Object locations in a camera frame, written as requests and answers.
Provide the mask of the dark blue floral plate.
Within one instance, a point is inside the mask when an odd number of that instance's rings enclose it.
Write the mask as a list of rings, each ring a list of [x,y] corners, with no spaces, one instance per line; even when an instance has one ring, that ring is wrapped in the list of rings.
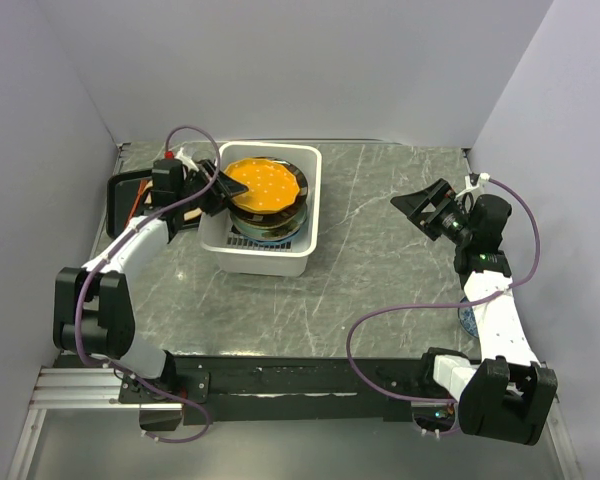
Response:
[[[275,226],[249,223],[246,220],[240,219],[233,213],[230,214],[230,218],[233,226],[239,233],[252,240],[261,242],[281,241],[291,237],[296,234],[306,222],[305,214],[290,218]]]

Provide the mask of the black striped lacquer plate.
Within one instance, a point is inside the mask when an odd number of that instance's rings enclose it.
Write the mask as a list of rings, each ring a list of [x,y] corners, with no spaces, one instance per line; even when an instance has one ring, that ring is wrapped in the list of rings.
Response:
[[[298,213],[300,211],[300,209],[305,205],[306,199],[308,196],[308,191],[309,191],[308,181],[307,181],[305,175],[303,174],[303,172],[295,165],[293,165],[287,161],[281,160],[281,159],[276,159],[276,158],[271,158],[271,157],[256,157],[256,158],[269,158],[274,161],[280,162],[284,166],[286,166],[296,176],[296,179],[298,180],[298,183],[301,188],[300,194],[297,196],[295,202],[291,206],[289,206],[288,208],[286,208],[282,211],[279,211],[277,213],[272,213],[272,214],[250,213],[250,212],[247,212],[247,211],[244,211],[244,210],[238,208],[233,202],[230,205],[231,212],[247,221],[258,222],[258,223],[269,223],[269,224],[281,222],[283,219],[288,219],[288,218],[292,217],[293,215],[295,215],[296,213]]]

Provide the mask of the yellow scalloped plate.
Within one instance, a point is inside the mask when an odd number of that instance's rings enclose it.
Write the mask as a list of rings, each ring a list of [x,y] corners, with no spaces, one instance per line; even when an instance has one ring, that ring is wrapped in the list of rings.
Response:
[[[296,176],[282,163],[269,158],[247,157],[228,165],[224,173],[247,187],[232,202],[250,213],[282,211],[295,202],[301,191]]]

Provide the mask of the turquoise polka dot plate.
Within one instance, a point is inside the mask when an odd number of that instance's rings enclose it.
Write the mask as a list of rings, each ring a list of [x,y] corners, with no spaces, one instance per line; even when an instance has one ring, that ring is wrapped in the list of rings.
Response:
[[[276,247],[282,245],[284,248],[288,248],[291,244],[292,240],[296,237],[296,234],[290,235],[286,238],[277,239],[277,240],[260,240],[260,239],[251,239],[242,234],[234,234],[234,240],[236,241],[235,245],[238,246],[261,246],[261,247]]]

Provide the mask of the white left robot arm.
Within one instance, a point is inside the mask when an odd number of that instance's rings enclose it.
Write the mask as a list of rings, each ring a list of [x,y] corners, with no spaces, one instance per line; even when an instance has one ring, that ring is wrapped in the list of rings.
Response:
[[[210,160],[189,168],[176,159],[161,159],[147,173],[149,204],[100,255],[58,273],[52,338],[57,348],[76,353],[87,366],[112,363],[135,375],[152,399],[164,402],[182,389],[175,359],[137,333],[129,285],[173,240],[186,213],[220,213],[248,188]]]

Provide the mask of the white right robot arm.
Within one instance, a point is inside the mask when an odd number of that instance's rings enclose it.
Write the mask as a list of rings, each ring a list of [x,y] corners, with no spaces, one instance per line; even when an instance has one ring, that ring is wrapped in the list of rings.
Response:
[[[419,390],[429,398],[448,391],[465,434],[536,444],[558,381],[532,351],[517,312],[511,269],[500,247],[511,205],[482,194],[467,208],[443,179],[391,203],[428,238],[444,236],[454,244],[464,307],[474,316],[480,342],[477,365],[460,354],[429,351],[433,364],[418,373]]]

